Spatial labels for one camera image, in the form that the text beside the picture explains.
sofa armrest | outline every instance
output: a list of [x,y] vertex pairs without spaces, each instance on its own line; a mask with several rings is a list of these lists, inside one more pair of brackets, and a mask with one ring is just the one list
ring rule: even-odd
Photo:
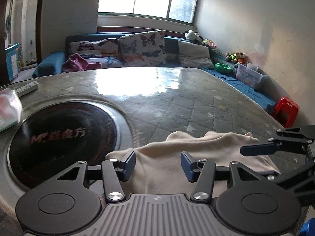
[[65,51],[50,53],[36,68],[33,78],[62,73],[62,64],[66,61]]

tissue package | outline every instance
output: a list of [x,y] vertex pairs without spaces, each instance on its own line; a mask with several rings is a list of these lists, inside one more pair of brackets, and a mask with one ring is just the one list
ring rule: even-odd
[[0,131],[21,121],[22,103],[15,90],[0,91]]

black round cooktop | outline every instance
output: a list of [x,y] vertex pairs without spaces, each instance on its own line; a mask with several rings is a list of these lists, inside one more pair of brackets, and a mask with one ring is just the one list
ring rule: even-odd
[[114,121],[103,109],[84,102],[60,103],[22,123],[8,162],[15,177],[34,188],[79,160],[100,165],[116,141]]

sofa backrest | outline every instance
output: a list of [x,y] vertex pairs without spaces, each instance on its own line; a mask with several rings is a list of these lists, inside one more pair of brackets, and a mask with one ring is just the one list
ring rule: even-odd
[[[133,33],[96,33],[96,34],[83,34],[83,35],[73,35],[66,37],[66,55],[68,57],[68,51],[69,51],[69,43],[70,42],[79,42],[79,41],[100,41],[107,38],[119,38],[126,34],[133,34]],[[174,53],[178,54],[178,41],[186,41],[191,42],[186,39],[177,38],[177,37],[170,37],[165,36],[165,53]]]

window frame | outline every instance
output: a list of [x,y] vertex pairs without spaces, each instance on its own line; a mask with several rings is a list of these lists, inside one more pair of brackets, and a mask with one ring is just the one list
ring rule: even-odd
[[[135,2],[136,2],[136,0],[134,0],[134,2],[133,2],[133,12],[134,12]],[[198,2],[199,2],[199,0],[196,0],[194,11],[193,11],[193,21],[192,21],[192,23],[169,18],[172,0],[169,0],[169,5],[168,5],[168,8],[167,8],[167,15],[166,15],[165,18],[156,17],[156,16],[150,16],[150,15],[144,15],[144,14],[122,13],[122,12],[98,12],[98,15],[123,15],[123,16],[135,16],[135,17],[143,17],[143,18],[153,18],[153,19],[161,19],[161,20],[176,22],[176,23],[180,23],[180,24],[184,24],[184,25],[188,25],[188,26],[194,26],[195,25],[195,19],[196,19],[196,8],[198,6]]]

